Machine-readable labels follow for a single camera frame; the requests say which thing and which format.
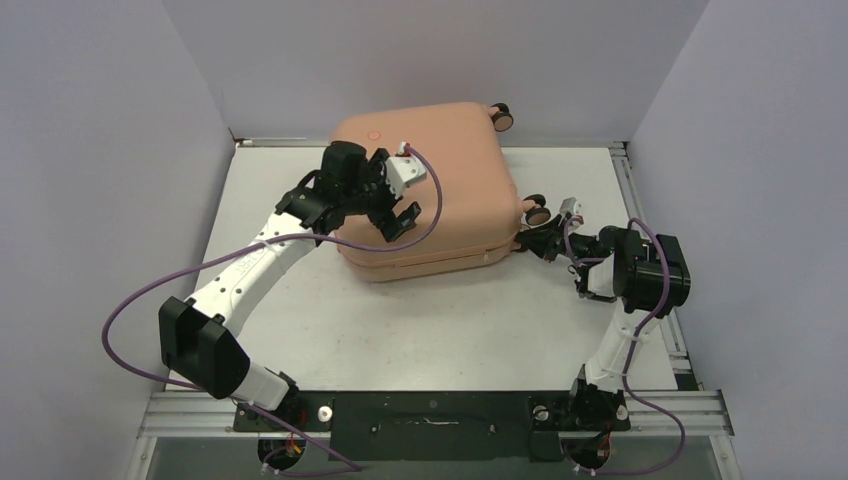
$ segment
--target pink suitcase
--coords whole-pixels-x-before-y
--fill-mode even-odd
[[[493,264],[504,258],[521,228],[521,215],[543,223],[544,206],[522,201],[507,169],[495,131],[512,126],[506,105],[451,103],[358,115],[339,124],[332,140],[362,145],[370,157],[377,148],[389,152],[408,142],[433,165],[444,194],[442,216],[423,242],[398,252],[372,253],[339,247],[356,275],[383,282]],[[432,178],[404,193],[395,211],[417,201],[417,226],[397,242],[421,235],[432,223],[436,191]],[[336,235],[374,246],[388,246],[365,216],[349,217]]]

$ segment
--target white wall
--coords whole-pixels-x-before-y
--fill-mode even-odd
[[[713,0],[629,146],[745,478],[845,478],[848,3]]]
[[[327,138],[353,114],[506,102],[505,144],[635,133],[706,0],[165,0],[237,136]]]
[[[151,382],[100,327],[143,282],[201,258],[232,153],[158,1],[4,2],[0,14],[0,465],[122,478]],[[159,368],[162,288],[116,348]]]

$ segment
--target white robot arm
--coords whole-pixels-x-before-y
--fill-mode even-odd
[[[159,310],[162,361],[215,398],[235,397],[276,410],[297,392],[295,382],[253,362],[238,344],[250,313],[298,260],[320,243],[287,235],[327,235],[347,215],[368,215],[386,241],[415,226],[417,203],[392,212],[406,188],[423,181],[427,170],[404,153],[379,149],[369,161],[365,149],[334,142],[322,166],[286,193],[251,242],[256,249],[237,258],[185,301],[171,297]],[[312,187],[307,184],[313,181]]]
[[[578,234],[575,230],[582,223],[579,208],[576,199],[569,198],[557,217],[516,237],[522,249],[544,260],[553,261],[560,254],[569,257],[580,296],[617,304],[598,350],[583,365],[569,390],[568,411],[578,427],[622,419],[619,407],[624,406],[624,376],[631,346],[632,364],[660,319],[673,307],[683,305],[691,286],[677,238],[657,235],[669,267],[669,292],[657,314],[639,328],[646,313],[654,310],[662,297],[663,271],[656,245],[630,228],[609,226],[597,236]]]

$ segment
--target white tabletop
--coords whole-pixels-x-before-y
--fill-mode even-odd
[[[321,161],[323,148],[240,148],[206,250],[247,245],[283,193]],[[505,148],[519,194],[556,210],[576,196],[594,234],[626,225],[604,148]],[[614,306],[580,299],[568,262],[513,254],[484,268],[370,284],[332,245],[298,262],[239,336],[251,358],[307,390],[563,390],[594,353]],[[201,273],[198,285],[223,267]],[[638,390],[676,390],[660,329],[631,369]]]

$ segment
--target purple cable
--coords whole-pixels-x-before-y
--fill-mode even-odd
[[[405,248],[409,248],[413,245],[417,245],[418,243],[420,243],[422,240],[424,240],[425,238],[430,236],[430,234],[433,233],[433,230],[435,230],[436,224],[439,222],[439,219],[442,216],[442,204],[444,203],[444,196],[443,196],[443,193],[442,193],[442,184],[441,184],[441,182],[439,182],[439,177],[436,175],[436,172],[435,172],[435,170],[433,170],[433,166],[430,165],[430,162],[428,162],[427,159],[424,158],[424,156],[421,155],[420,152],[418,152],[418,150],[412,148],[410,145],[406,145],[405,150],[406,150],[407,153],[410,153],[410,154],[416,156],[419,160],[421,160],[421,163],[424,164],[424,167],[430,173],[430,176],[433,177],[433,184],[436,187],[436,213],[433,216],[432,223],[430,223],[430,225],[427,227],[427,229],[424,230],[424,232],[418,238],[416,238],[415,240],[413,240],[411,242],[404,243],[403,245],[397,245],[397,246],[393,246],[393,247],[372,247],[370,245],[363,245],[363,244],[359,244],[359,243],[349,242],[347,240],[342,240],[340,238],[331,237],[331,236],[328,236],[328,235],[318,235],[318,234],[315,234],[315,233],[295,233],[295,234],[289,234],[289,235],[280,235],[278,237],[268,239],[267,243],[275,244],[275,243],[286,242],[286,241],[289,241],[289,240],[317,240],[317,241],[322,241],[322,242],[329,242],[329,243],[335,243],[335,244],[338,244],[338,245],[343,245],[345,247],[353,248],[353,249],[356,249],[356,250],[364,250],[364,251],[367,251],[367,252],[382,252],[382,253],[397,252],[399,250],[403,250]],[[220,264],[227,262],[227,261],[230,261],[230,260],[235,260],[236,258],[242,257],[244,255],[247,255],[250,252],[253,252],[255,250],[260,250],[262,248],[265,248],[265,243],[255,243],[253,245],[249,245],[249,246],[244,247],[240,250],[236,250],[233,253],[229,253],[227,255],[216,258],[214,260],[210,260],[206,263],[202,263],[202,264],[194,266],[194,267],[184,268],[184,269],[182,269],[178,272],[174,272],[170,275],[166,275],[166,276],[160,278],[159,280],[156,280],[156,281],[140,288],[136,292],[132,293],[129,297],[124,299],[124,301],[122,301],[120,304],[118,304],[118,306],[115,308],[115,310],[113,310],[112,313],[109,314],[109,317],[106,319],[106,323],[103,324],[103,330],[100,332],[100,342],[103,344],[103,349],[106,351],[106,355],[108,355],[109,358],[112,359],[113,362],[118,364],[118,366],[120,366],[124,370],[127,370],[128,372],[133,373],[135,375],[138,375],[140,377],[144,377],[144,378],[147,378],[147,379],[150,379],[150,380],[155,380],[157,382],[162,382],[162,383],[167,383],[167,384],[171,384],[171,385],[177,385],[177,386],[180,386],[180,387],[190,388],[190,389],[193,389],[193,390],[200,390],[200,388],[198,388],[197,385],[194,385],[192,383],[183,382],[183,381],[180,381],[180,380],[172,380],[172,379],[165,377],[165,376],[162,376],[162,375],[156,375],[154,373],[146,372],[146,371],[144,371],[140,368],[134,367],[134,366],[130,365],[129,363],[127,363],[126,361],[124,361],[123,358],[118,356],[118,354],[115,352],[115,349],[112,348],[112,345],[109,342],[109,332],[112,329],[112,324],[115,323],[115,319],[118,318],[118,315],[120,315],[121,312],[125,308],[127,308],[132,302],[136,301],[139,297],[141,297],[145,293],[148,293],[149,291],[153,290],[154,288],[162,286],[162,285],[164,285],[164,284],[166,284],[166,283],[168,283],[172,280],[176,280],[180,277],[184,277],[186,275],[191,275],[192,273],[197,273],[201,270],[205,270],[207,268],[214,267],[216,265],[220,265]],[[283,421],[282,419],[279,419],[279,418],[275,417],[274,415],[271,415],[270,413],[267,413],[264,410],[259,409],[258,407],[254,407],[253,405],[248,405],[248,404],[244,404],[244,405],[253,409],[254,411],[256,411],[258,414],[262,415],[263,417],[266,417],[266,418],[276,422],[278,425],[282,426],[286,430],[288,430],[290,432],[295,432],[296,434],[300,435],[301,437],[303,437],[304,439],[306,439],[307,441],[309,441],[313,445],[317,445],[318,448],[320,448],[321,450],[324,450],[325,452],[336,457],[337,459],[347,463],[348,465],[351,466],[351,468],[354,469],[353,471],[360,471],[362,469],[361,467],[356,465],[352,460],[348,459],[347,457],[345,457],[344,455],[340,454],[339,452],[333,450],[332,448],[325,447],[323,444],[318,443],[317,441],[315,441],[311,437],[305,435],[303,432],[301,432],[300,430],[298,430],[294,426],[290,425],[289,423]],[[310,476],[310,477],[313,477],[313,476],[334,475],[334,474],[337,474],[337,473],[343,473],[343,472],[334,470],[334,471],[331,471],[331,472],[303,473],[303,474],[298,474],[298,475],[290,474],[290,476],[300,476],[300,477]]]
[[[568,220],[566,220],[565,224],[563,224],[562,226],[562,230],[564,233],[563,237],[565,239],[565,256],[568,257],[569,260],[571,260],[571,263],[573,263],[575,267],[582,267],[587,263],[603,262],[604,260],[606,260],[605,258],[581,258],[579,260],[574,258],[574,250],[571,249],[571,241],[568,239],[568,227],[570,227],[571,224],[574,223],[575,220],[577,220],[577,218],[577,215],[572,215],[568,217]]]
[[[634,330],[633,336],[638,338],[639,334],[642,333],[642,330],[645,328],[645,326],[648,325],[648,322],[650,322],[651,320],[653,320],[657,316],[657,314],[660,312],[660,310],[665,305],[665,302],[668,300],[668,292],[671,289],[671,272],[668,269],[668,258],[665,256],[665,250],[663,250],[662,245],[660,244],[659,240],[657,239],[656,234],[647,225],[645,225],[645,222],[643,222],[642,220],[639,220],[638,218],[631,218],[630,221],[627,222],[627,228],[628,229],[632,228],[634,223],[636,225],[639,225],[639,227],[642,229],[642,231],[644,231],[645,234],[648,235],[648,238],[651,239],[651,242],[653,242],[654,247],[657,249],[657,256],[660,259],[660,266],[662,267],[662,271],[663,271],[663,291],[662,291],[662,295],[660,296],[659,302],[657,302],[657,306],[654,307],[654,309],[651,310],[648,313],[648,315],[646,315],[645,318],[642,319],[641,322],[639,322],[638,325],[636,325],[636,329]],[[637,343],[636,340],[634,340],[633,342],[630,343],[630,348],[627,350],[627,358],[624,360],[624,368],[622,369],[622,383],[624,384],[624,391],[626,391],[630,395],[630,398],[632,398],[633,400],[636,400],[637,402],[641,403],[642,405],[653,408],[654,410],[656,410],[656,411],[666,415],[667,417],[671,418],[674,421],[674,423],[677,424],[677,427],[680,429],[680,443],[677,445],[677,450],[675,450],[674,453],[670,457],[668,457],[668,459],[666,459],[665,461],[663,461],[661,463],[654,465],[653,467],[649,467],[649,468],[642,469],[642,470],[598,470],[598,471],[595,471],[595,473],[597,475],[635,476],[635,475],[648,475],[648,474],[651,474],[651,473],[654,473],[654,472],[658,472],[658,471],[662,470],[663,468],[665,468],[665,467],[671,465],[672,463],[676,462],[677,459],[680,458],[680,455],[683,454],[683,448],[686,446],[686,429],[683,427],[683,422],[681,422],[680,419],[677,418],[677,416],[675,416],[673,413],[669,412],[668,410],[660,407],[659,405],[657,405],[655,403],[651,403],[651,402],[645,400],[644,398],[640,397],[639,395],[637,395],[630,388],[630,385],[627,382],[626,374],[630,370],[630,364],[633,362],[633,354],[636,351],[636,343]],[[579,466],[579,465],[578,465],[578,467],[580,468],[581,471],[592,472],[592,469],[588,469],[588,468],[585,468],[585,467]]]

